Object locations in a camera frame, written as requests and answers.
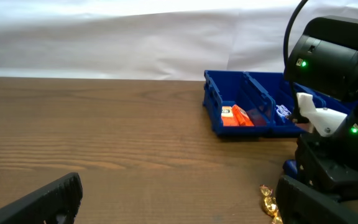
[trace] wood grain tabletop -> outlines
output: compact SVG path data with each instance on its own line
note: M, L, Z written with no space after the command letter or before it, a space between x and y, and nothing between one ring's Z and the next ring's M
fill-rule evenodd
M82 223L270 223L295 139L221 139L203 82L0 78L0 207L78 172Z

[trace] red-orange packet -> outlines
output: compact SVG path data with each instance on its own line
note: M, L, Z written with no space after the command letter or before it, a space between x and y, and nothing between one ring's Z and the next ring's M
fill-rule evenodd
M253 122L249 119L247 113L239 106L234 105L232 107L232 112L240 126L254 126Z
M239 126L236 118L233 115L231 106L222 106L222 121L223 126Z

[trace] white sheet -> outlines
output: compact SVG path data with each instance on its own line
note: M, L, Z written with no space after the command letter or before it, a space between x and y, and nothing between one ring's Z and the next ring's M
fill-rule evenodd
M0 0L0 76L203 80L203 70L283 70L296 0ZM317 16L358 18L358 1L310 0Z

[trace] blue tray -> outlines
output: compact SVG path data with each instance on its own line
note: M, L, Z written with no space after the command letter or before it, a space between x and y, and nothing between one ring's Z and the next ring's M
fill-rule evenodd
M283 121L275 111L276 104L290 111L294 108L289 84L282 73L206 70L204 76L203 105L217 135L298 136L304 132L292 122ZM312 94L316 107L326 106L323 98L313 90L297 84L295 89ZM223 126L222 106L235 104L247 112L255 126Z

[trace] black cable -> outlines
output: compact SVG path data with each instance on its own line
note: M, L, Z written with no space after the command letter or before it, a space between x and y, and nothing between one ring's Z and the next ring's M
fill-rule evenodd
M299 12L303 8L303 6L306 4L306 2L308 2L308 0L301 0L301 2L299 2L298 6L292 13L290 20L288 21L287 28L285 29L284 43L283 43L284 67L287 66L287 61L288 61L288 41L290 40L290 33L291 33L292 25L295 22L297 15L299 14ZM291 88L291 93L292 93L293 103L294 103L293 117L295 119L297 119L297 121L298 121L299 119L302 118L302 116L299 111L298 98L296 97L296 91L293 86L293 82L290 82L290 88Z

